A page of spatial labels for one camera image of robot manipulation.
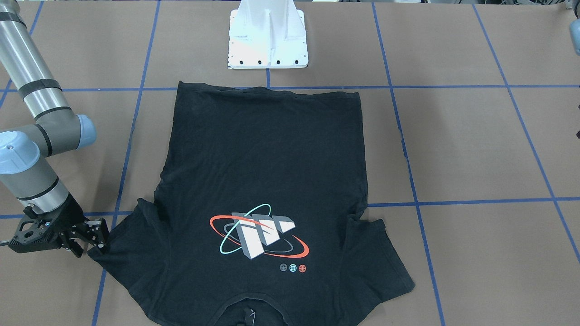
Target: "printed graphic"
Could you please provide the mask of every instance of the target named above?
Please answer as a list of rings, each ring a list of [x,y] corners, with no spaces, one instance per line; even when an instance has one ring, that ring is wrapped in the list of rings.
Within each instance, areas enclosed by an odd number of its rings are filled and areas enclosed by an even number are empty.
[[[253,214],[254,211],[261,207],[268,207],[269,211],[267,215],[264,214]],[[222,243],[220,244],[219,250],[224,255],[229,255],[238,250],[242,250],[244,255],[250,259],[254,259],[261,254],[284,257],[284,258],[304,258],[310,252],[308,245],[297,236],[292,235],[292,238],[286,237],[281,238],[280,234],[284,234],[296,227],[294,221],[287,216],[277,216],[272,215],[272,207],[269,204],[262,204],[254,207],[247,213],[232,213],[231,215],[216,215],[209,220],[209,225],[212,229],[223,237]],[[233,223],[228,223],[223,226],[223,231],[225,234],[218,231],[216,228],[216,221],[218,220],[233,220]],[[236,231],[237,238],[232,235],[233,231]],[[239,247],[231,250],[224,251],[224,244],[226,240],[230,240]],[[265,250],[264,246],[268,247],[273,245],[275,242],[278,244],[278,240],[283,240],[286,247],[284,250]],[[296,241],[302,246],[302,252],[294,253],[295,246],[292,244]],[[290,267],[296,270],[296,265],[292,264]]]

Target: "light blue joint cap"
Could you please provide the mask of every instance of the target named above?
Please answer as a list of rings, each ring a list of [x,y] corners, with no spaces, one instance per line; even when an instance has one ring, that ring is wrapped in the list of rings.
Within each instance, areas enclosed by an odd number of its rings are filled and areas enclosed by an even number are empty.
[[[40,149],[20,131],[0,133],[0,174],[12,175],[26,171],[38,162]]]
[[[570,23],[570,36],[572,37],[574,50],[576,50],[576,54],[580,56],[580,19],[576,19]]]
[[[89,146],[90,144],[94,143],[95,140],[97,140],[97,129],[95,128],[95,125],[90,120],[90,118],[86,115],[77,114],[77,117],[81,122],[81,140],[77,147],[77,149],[79,149],[85,146]]]

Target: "t-shirt sleeve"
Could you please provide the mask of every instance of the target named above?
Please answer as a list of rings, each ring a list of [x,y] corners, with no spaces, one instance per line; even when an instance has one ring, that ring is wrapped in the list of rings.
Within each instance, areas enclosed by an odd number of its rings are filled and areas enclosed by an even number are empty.
[[[164,288],[170,252],[168,226],[152,203],[140,198],[133,213],[111,232],[104,252],[93,248],[88,254],[129,290],[146,315],[153,312],[153,300]]]
[[[411,292],[415,283],[385,233],[383,220],[350,219],[340,273],[342,316],[360,323],[380,303]]]

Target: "t-shirt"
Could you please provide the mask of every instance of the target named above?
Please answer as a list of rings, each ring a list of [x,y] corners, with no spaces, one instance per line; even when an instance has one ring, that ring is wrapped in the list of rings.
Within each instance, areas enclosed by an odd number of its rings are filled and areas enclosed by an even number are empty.
[[[358,93],[180,82],[154,202],[89,255],[161,325],[351,326],[414,283],[367,207]]]

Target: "black rubber ring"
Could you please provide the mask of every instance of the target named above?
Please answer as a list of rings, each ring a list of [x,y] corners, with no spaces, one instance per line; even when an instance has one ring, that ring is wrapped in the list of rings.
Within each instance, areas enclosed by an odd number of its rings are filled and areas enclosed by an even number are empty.
[[[39,114],[37,114],[37,116],[34,117],[34,121],[38,121],[38,119],[45,114],[49,114],[51,112],[60,111],[60,110],[72,110],[72,109],[69,108],[68,106],[59,106],[59,107],[51,108],[50,110],[46,110],[46,111],[43,111],[43,112],[40,112]]]
[[[26,28],[26,24],[24,24],[24,22],[22,20],[20,20],[20,17],[18,17],[18,15],[15,15],[11,12],[0,12],[0,21],[7,21],[7,20],[11,20],[11,21],[15,21],[17,23],[20,23],[20,24],[24,25],[24,27]]]
[[[44,196],[44,195],[46,195],[46,194],[47,194],[49,191],[53,190],[53,189],[56,187],[56,185],[57,185],[57,184],[59,184],[59,177],[56,177],[56,181],[55,181],[53,184],[51,184],[51,185],[50,185],[50,187],[46,188],[46,190],[45,190],[45,191],[43,191],[43,192],[41,192],[41,193],[39,193],[39,194],[36,194],[36,195],[34,195],[34,196],[30,196],[30,197],[24,197],[24,198],[22,198],[22,197],[18,197],[18,199],[19,199],[19,200],[22,200],[22,201],[27,201],[27,200],[33,200],[33,199],[36,199],[36,198],[38,198],[38,197],[40,197],[40,196]]]
[[[28,84],[23,85],[21,88],[18,88],[18,94],[20,94],[20,97],[25,98],[28,94],[45,88],[58,88],[63,90],[60,87],[59,82],[55,81],[54,79],[39,79],[37,81],[29,82]]]
[[[40,130],[40,132],[42,133],[42,136],[44,137],[44,140],[46,141],[46,146],[48,148],[48,154],[46,155],[46,157],[49,157],[52,155],[52,143],[50,142],[50,138],[48,138],[48,134],[46,133],[46,130],[44,130],[44,128],[39,125],[39,124],[34,124],[38,130]]]

